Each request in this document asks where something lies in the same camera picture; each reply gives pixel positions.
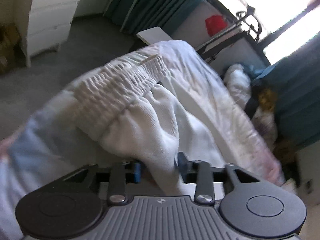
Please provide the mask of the white vanity desk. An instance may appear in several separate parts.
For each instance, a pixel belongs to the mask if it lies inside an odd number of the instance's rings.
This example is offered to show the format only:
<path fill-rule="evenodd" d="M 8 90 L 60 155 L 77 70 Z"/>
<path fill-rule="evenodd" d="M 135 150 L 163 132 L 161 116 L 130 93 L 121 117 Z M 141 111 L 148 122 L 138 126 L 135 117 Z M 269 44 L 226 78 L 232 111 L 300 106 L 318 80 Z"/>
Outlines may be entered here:
<path fill-rule="evenodd" d="M 21 36 L 25 65 L 31 57 L 67 41 L 81 0 L 16 0 L 14 20 Z"/>

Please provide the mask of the left teal curtain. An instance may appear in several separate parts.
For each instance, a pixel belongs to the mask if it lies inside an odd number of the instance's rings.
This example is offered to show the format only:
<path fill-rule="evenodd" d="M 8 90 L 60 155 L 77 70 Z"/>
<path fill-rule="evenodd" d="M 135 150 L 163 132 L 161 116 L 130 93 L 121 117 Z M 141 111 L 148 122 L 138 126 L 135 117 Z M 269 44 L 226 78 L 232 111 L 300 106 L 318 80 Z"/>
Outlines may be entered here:
<path fill-rule="evenodd" d="M 171 35 L 204 0 L 112 0 L 106 18 L 129 35 L 160 27 Z"/>

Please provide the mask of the window frame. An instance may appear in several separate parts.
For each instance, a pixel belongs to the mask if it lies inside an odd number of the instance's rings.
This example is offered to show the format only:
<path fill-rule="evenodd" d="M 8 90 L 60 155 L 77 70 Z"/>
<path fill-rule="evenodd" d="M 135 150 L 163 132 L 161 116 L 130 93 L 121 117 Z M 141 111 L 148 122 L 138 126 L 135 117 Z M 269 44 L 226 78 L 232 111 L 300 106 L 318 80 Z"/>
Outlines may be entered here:
<path fill-rule="evenodd" d="M 319 0 L 218 0 L 232 15 L 254 14 L 247 23 L 260 28 L 252 33 L 271 64 L 292 54 L 319 33 Z"/>

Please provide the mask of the teal curtain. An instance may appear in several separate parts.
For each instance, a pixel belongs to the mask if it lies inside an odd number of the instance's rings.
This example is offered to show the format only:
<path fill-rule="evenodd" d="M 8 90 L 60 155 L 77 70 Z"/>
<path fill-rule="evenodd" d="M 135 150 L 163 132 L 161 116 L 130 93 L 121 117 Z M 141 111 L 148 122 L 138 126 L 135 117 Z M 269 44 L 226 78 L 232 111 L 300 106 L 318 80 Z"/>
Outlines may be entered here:
<path fill-rule="evenodd" d="M 160 27 L 171 35 L 204 0 L 112 0 L 106 18 L 129 35 Z"/>
<path fill-rule="evenodd" d="M 277 94 L 278 131 L 298 148 L 319 140 L 319 34 L 254 81 Z"/>

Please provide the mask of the red cloth on machine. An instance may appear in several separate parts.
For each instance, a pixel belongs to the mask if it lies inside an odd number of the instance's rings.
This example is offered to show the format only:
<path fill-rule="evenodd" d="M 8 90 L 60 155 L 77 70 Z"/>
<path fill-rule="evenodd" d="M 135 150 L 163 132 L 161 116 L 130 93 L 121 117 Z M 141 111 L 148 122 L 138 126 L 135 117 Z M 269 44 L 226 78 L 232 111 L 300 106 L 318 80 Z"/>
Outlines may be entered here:
<path fill-rule="evenodd" d="M 228 23 L 222 15 L 210 16 L 209 18 L 205 19 L 205 24 L 207 33 L 210 37 L 228 27 Z"/>

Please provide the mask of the folded exercise machine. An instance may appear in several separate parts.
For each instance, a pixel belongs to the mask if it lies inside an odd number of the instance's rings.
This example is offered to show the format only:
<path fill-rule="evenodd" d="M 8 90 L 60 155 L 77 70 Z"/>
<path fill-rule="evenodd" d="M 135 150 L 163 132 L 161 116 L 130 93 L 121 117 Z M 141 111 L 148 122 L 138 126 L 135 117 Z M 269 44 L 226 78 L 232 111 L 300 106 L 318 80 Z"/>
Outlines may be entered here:
<path fill-rule="evenodd" d="M 237 12 L 237 20 L 230 27 L 223 29 L 208 41 L 199 45 L 196 48 L 196 52 L 204 61 L 211 63 L 222 50 L 235 44 L 235 42 L 242 38 L 249 37 L 251 31 L 255 33 L 256 37 L 254 42 L 257 43 L 260 39 L 263 28 L 254 13 L 255 8 L 250 5 L 247 6 L 246 11 Z M 252 16 L 256 20 L 257 28 L 255 28 L 253 24 L 249 24 L 247 22 L 247 18 L 249 18 L 249 16 Z"/>

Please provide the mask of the right teal curtain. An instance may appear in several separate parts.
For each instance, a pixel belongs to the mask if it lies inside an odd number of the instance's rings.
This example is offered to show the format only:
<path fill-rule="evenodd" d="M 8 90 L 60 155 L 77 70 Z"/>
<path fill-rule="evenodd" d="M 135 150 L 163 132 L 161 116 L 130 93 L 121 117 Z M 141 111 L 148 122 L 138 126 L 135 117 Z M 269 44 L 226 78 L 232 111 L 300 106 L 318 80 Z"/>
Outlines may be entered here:
<path fill-rule="evenodd" d="M 254 81 L 277 94 L 278 131 L 298 148 L 319 140 L 319 34 Z"/>

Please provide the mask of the white clothes pile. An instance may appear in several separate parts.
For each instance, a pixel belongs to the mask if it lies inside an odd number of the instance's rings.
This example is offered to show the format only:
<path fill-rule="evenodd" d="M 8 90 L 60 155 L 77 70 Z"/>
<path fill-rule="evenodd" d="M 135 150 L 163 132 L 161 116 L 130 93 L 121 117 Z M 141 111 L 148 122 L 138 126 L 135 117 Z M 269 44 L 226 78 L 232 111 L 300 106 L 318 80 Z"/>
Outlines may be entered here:
<path fill-rule="evenodd" d="M 241 64 L 231 65 L 226 70 L 223 81 L 231 97 L 245 111 L 257 132 L 266 143 L 274 144 L 277 138 L 274 112 L 263 111 L 258 101 L 258 93 L 266 87 L 252 82 Z"/>

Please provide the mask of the yellow garment on pile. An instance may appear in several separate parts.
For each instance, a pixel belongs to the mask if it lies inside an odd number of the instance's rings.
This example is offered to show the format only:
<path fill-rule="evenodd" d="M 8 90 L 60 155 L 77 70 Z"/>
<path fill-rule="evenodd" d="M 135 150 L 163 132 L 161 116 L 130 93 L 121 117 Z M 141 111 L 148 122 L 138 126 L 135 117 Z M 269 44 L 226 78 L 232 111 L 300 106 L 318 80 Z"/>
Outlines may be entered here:
<path fill-rule="evenodd" d="M 263 88 L 258 93 L 258 101 L 263 111 L 273 113 L 277 102 L 277 94 L 269 88 Z"/>

